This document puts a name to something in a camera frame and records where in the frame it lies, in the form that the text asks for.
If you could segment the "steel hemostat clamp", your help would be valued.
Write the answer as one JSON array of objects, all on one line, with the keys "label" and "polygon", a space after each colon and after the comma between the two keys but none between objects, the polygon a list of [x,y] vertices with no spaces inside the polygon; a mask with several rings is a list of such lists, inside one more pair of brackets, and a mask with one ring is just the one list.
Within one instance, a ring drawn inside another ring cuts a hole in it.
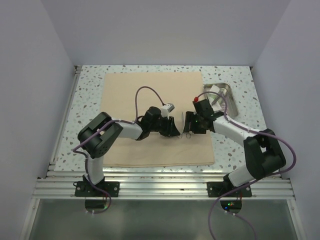
[{"label": "steel hemostat clamp", "polygon": [[178,139],[186,138],[190,139],[191,138],[191,133],[190,132],[185,132],[185,114],[181,112],[180,114],[180,119],[176,121],[177,128],[179,130],[179,135],[177,136]]}]

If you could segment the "stainless steel tray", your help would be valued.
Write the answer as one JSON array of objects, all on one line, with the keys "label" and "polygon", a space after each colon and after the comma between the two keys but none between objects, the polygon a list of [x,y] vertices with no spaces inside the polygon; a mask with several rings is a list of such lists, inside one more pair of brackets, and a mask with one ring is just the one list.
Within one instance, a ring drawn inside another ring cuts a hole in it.
[{"label": "stainless steel tray", "polygon": [[[223,90],[224,99],[225,99],[224,101],[222,98],[220,98],[217,103],[215,103],[214,105],[211,105],[214,112],[215,113],[223,112],[227,105],[227,114],[232,118],[238,116],[239,111],[238,111],[230,85],[227,83],[207,83],[207,84],[204,84],[203,91],[210,92],[210,88],[212,85],[216,85],[220,88],[220,90]],[[206,99],[209,100],[211,104],[211,102],[213,101],[213,98],[216,97],[217,95],[212,93],[206,93],[204,96]]]}]

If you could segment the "beige cloth wrap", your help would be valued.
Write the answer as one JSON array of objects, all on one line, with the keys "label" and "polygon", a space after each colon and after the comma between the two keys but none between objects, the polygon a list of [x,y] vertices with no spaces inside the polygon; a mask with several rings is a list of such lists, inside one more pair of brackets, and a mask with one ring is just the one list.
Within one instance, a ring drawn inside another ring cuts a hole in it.
[{"label": "beige cloth wrap", "polygon": [[[174,123],[181,112],[194,111],[193,99],[203,91],[200,72],[107,73],[100,110],[112,118],[133,121],[149,107],[172,103]],[[103,166],[121,168],[212,165],[215,163],[210,133],[190,139],[164,137],[157,132],[141,141],[118,138],[103,157]]]}]

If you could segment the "serrated steel forceps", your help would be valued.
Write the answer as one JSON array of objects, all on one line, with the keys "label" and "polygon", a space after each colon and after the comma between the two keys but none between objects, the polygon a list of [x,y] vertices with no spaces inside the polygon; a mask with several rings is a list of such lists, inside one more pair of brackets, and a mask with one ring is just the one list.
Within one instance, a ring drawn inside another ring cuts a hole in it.
[{"label": "serrated steel forceps", "polygon": [[225,97],[225,94],[224,94],[224,91],[223,90],[220,90],[218,92],[218,95],[215,96],[211,102],[211,105],[214,105],[216,104],[222,97]]}]

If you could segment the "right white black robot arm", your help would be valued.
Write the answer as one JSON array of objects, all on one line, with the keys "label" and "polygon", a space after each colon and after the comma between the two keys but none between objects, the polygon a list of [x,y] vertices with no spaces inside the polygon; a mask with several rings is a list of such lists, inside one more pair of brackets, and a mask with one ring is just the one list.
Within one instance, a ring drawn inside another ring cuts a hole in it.
[{"label": "right white black robot arm", "polygon": [[286,159],[272,130],[251,130],[242,123],[232,122],[223,112],[214,112],[207,99],[195,97],[193,106],[194,112],[186,112],[184,132],[206,134],[210,131],[243,147],[245,165],[223,177],[222,189],[227,196],[235,196],[242,185],[260,180],[285,166]]}]

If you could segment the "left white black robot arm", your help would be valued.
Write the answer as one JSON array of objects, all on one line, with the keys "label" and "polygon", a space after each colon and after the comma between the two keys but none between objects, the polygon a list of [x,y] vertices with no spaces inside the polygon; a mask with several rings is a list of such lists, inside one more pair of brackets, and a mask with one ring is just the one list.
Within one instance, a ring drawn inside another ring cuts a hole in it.
[{"label": "left white black robot arm", "polygon": [[101,112],[88,123],[78,133],[80,144],[72,150],[85,156],[84,180],[87,181],[87,192],[95,197],[103,193],[103,156],[118,138],[141,141],[150,133],[159,133],[168,138],[179,136],[174,117],[169,115],[174,109],[172,103],[161,108],[151,106],[136,121],[113,119],[106,112]]}]

